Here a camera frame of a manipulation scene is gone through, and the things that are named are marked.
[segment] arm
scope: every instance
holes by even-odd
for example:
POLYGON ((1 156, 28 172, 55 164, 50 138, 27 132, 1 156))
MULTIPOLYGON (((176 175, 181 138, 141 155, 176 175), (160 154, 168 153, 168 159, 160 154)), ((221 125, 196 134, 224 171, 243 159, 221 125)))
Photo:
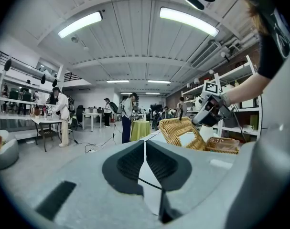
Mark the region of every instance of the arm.
POLYGON ((255 73, 241 83, 241 85, 227 91, 226 97, 229 99, 230 104, 237 104, 258 97, 263 93, 269 82, 269 78, 255 73))
POLYGON ((54 113, 58 112, 59 110, 63 109, 65 106, 65 97, 63 94, 58 96, 58 102, 55 106, 52 107, 52 111, 54 113))
POLYGON ((131 116, 132 115, 132 104, 131 104, 131 99, 127 99, 124 102, 124 108, 125 108, 125 113, 127 114, 127 116, 131 116))

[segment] green tablecloth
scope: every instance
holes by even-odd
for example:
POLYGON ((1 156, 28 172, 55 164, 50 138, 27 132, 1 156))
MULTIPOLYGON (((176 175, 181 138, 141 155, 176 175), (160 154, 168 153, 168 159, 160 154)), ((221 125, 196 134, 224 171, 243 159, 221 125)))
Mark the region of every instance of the green tablecloth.
POLYGON ((150 122, 136 120, 132 122, 131 142, 137 141, 150 134, 150 122))

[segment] white table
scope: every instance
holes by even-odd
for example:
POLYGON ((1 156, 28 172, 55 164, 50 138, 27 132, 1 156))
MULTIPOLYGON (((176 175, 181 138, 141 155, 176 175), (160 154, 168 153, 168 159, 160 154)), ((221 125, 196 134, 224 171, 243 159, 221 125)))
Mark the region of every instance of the white table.
POLYGON ((90 115, 91 116, 91 131, 93 131, 93 122, 94 122, 94 116, 97 116, 99 115, 100 116, 100 128, 101 128, 101 121, 102 121, 102 114, 99 114, 99 113, 82 113, 82 129, 84 130, 84 126, 85 126, 85 123, 84 123, 84 117, 86 115, 90 115))
POLYGON ((60 141, 61 138, 58 134, 58 129, 59 129, 59 124, 62 122, 62 120, 58 117, 51 117, 48 116, 47 120, 44 119, 44 116, 37 116, 37 117, 31 117, 31 120, 35 123, 35 128, 36 128, 36 144, 38 145, 38 136, 39 134, 43 137, 43 141, 44 141, 44 150, 46 152, 46 137, 50 136, 51 140, 53 139, 53 135, 57 134, 60 141), (52 124, 58 124, 57 125, 57 130, 54 131, 51 129, 51 125, 52 124), (48 130, 44 130, 44 125, 49 125, 49 129, 48 130))

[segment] hair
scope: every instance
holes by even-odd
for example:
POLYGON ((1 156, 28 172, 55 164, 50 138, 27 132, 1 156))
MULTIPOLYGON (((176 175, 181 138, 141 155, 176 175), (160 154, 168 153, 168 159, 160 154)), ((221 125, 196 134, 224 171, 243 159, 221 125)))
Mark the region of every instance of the hair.
POLYGON ((248 14, 253 21, 255 28, 259 33, 263 35, 269 35, 268 29, 264 24, 264 21, 259 13, 259 9, 256 4, 251 0, 245 0, 248 7, 248 14))

